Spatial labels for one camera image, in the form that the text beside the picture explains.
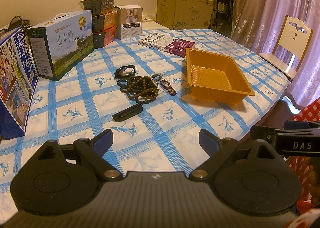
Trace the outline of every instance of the hand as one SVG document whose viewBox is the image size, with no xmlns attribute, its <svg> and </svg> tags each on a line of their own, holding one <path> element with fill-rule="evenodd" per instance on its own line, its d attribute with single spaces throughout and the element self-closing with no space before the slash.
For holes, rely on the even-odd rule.
<svg viewBox="0 0 320 228">
<path fill-rule="evenodd" d="M 307 157 L 305 160 L 306 165 L 312 165 L 311 158 Z M 311 197 L 311 203 L 314 205 L 317 205 L 320 202 L 320 178 L 317 172 L 311 171 L 308 175 L 308 182 L 311 184 L 310 186 L 310 194 Z"/>
</svg>

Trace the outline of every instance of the table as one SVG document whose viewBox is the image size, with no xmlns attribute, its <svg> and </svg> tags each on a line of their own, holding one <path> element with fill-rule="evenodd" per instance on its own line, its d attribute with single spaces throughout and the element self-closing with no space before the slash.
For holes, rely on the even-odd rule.
<svg viewBox="0 0 320 228">
<path fill-rule="evenodd" d="M 250 50 L 209 29 L 144 30 L 196 42 L 195 48 L 233 57 L 256 95 L 238 105 L 195 100 L 186 83 L 184 58 L 136 44 L 138 38 L 116 40 L 95 50 L 60 81 L 39 80 L 30 106 L 26 135 L 2 141 L 0 147 L 0 221 L 17 210 L 10 196 L 13 176 L 48 139 L 70 144 L 93 138 L 104 129 L 114 134 L 112 148 L 103 156 L 126 173 L 185 171 L 186 175 L 208 159 L 198 143 L 201 129 L 220 138 L 240 140 L 277 102 L 289 81 L 275 67 Z M 133 64 L 141 76 L 166 73 L 176 96 L 159 92 L 156 101 L 124 122 L 112 115 L 134 104 L 119 91 L 115 70 Z"/>
</svg>

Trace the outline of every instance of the open cardboard box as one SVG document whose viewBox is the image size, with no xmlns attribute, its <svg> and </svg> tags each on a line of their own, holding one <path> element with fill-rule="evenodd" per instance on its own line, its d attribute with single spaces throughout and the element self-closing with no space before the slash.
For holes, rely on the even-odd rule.
<svg viewBox="0 0 320 228">
<path fill-rule="evenodd" d="M 156 22 L 171 29 L 206 29 L 213 0 L 158 0 Z"/>
</svg>

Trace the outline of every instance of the satin curtain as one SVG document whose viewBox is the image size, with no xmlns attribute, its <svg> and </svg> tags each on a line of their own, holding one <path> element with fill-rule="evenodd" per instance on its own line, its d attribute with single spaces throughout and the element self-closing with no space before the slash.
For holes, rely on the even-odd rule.
<svg viewBox="0 0 320 228">
<path fill-rule="evenodd" d="M 305 58 L 286 94 L 298 108 L 320 96 L 320 0 L 235 0 L 232 39 L 256 53 L 272 53 L 284 17 L 298 17 L 314 30 Z M 287 64 L 292 54 L 278 47 Z M 294 59 L 293 68 L 299 60 Z"/>
</svg>

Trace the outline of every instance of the red and white plaid fabric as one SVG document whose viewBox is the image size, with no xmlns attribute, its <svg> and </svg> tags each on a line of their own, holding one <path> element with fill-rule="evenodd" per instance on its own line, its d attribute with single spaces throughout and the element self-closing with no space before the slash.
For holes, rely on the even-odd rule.
<svg viewBox="0 0 320 228">
<path fill-rule="evenodd" d="M 293 117 L 295 121 L 319 121 L 320 120 L 320 98 L 313 103 L 305 107 L 301 112 Z M 293 172 L 298 176 L 302 184 L 302 192 L 298 201 L 306 201 L 311 199 L 310 184 L 307 181 L 307 177 L 312 166 L 307 166 L 304 163 L 305 157 L 292 156 L 288 159 L 288 165 Z"/>
</svg>

